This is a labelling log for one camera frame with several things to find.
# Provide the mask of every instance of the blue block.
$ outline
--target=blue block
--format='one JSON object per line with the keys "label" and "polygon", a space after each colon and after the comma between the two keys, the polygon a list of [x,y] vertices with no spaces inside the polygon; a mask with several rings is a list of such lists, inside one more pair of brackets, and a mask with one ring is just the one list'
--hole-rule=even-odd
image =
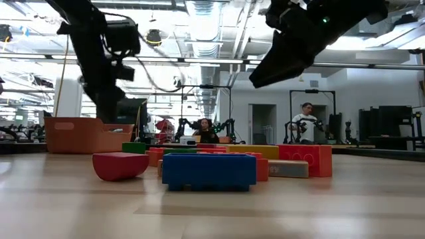
{"label": "blue block", "polygon": [[163,156],[162,183],[170,190],[183,185],[240,187],[256,184],[256,158],[237,154],[170,153]]}

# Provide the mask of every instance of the dark shirt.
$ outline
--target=dark shirt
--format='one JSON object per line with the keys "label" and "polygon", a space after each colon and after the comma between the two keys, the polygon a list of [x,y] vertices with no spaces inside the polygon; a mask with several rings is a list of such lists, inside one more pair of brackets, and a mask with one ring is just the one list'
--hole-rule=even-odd
{"label": "dark shirt", "polygon": [[217,134],[211,131],[196,131],[193,135],[200,135],[201,140],[199,143],[220,143]]}

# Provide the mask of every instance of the man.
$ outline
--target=man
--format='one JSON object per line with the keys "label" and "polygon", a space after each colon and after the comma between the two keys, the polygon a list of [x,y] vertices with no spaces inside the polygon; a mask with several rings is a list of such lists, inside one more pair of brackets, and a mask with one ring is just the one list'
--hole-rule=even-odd
{"label": "man", "polygon": [[[317,121],[317,118],[311,115],[313,111],[313,105],[311,103],[309,102],[304,103],[303,106],[301,107],[301,110],[302,110],[302,113],[299,115],[296,115],[292,119],[292,122],[295,123],[301,119],[306,119],[306,120],[300,121],[300,123],[305,123],[304,125],[305,131],[300,132],[301,138],[299,140],[300,140],[300,143],[310,144],[314,142],[314,122]],[[297,137],[297,125],[294,123],[292,124],[291,130],[293,131],[294,137]]]}

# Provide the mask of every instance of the white shirt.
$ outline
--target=white shirt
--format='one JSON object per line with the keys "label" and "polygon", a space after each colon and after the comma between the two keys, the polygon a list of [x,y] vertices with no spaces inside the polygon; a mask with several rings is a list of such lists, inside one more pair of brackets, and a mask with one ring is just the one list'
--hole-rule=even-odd
{"label": "white shirt", "polygon": [[[314,116],[312,116],[312,115],[306,116],[306,115],[303,115],[303,114],[299,114],[299,115],[296,115],[292,119],[292,122],[297,122],[300,119],[317,120],[317,118],[314,117]],[[304,127],[306,128],[306,131],[304,133],[300,132],[300,134],[301,134],[300,141],[303,140],[303,139],[306,139],[306,140],[310,140],[310,141],[313,142],[314,141],[314,123],[311,122],[311,121],[307,121],[307,120],[301,121],[301,123],[304,123],[304,122],[305,122],[305,126]],[[294,134],[294,137],[296,138],[297,137],[297,131],[293,131],[293,134]]]}

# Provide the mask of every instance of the person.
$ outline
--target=person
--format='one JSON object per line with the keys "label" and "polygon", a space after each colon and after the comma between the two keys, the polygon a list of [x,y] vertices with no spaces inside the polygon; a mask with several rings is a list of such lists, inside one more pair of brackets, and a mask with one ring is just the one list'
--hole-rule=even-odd
{"label": "person", "polygon": [[208,119],[201,119],[201,128],[196,130],[193,135],[201,137],[200,143],[220,143],[217,134],[211,131],[212,123]]}
{"label": "person", "polygon": [[[317,121],[317,118],[312,116],[311,113],[313,111],[313,105],[309,102],[306,102],[302,105],[301,107],[302,113],[296,115],[293,119],[292,122],[297,122],[301,119],[307,119],[307,120],[303,120],[301,121],[301,123],[305,123],[304,128],[305,131],[304,132],[300,132],[301,138],[300,143],[304,143],[304,144],[310,144],[314,142],[314,121]],[[297,125],[292,123],[292,128],[291,130],[293,131],[293,135],[294,137],[297,137]]]}

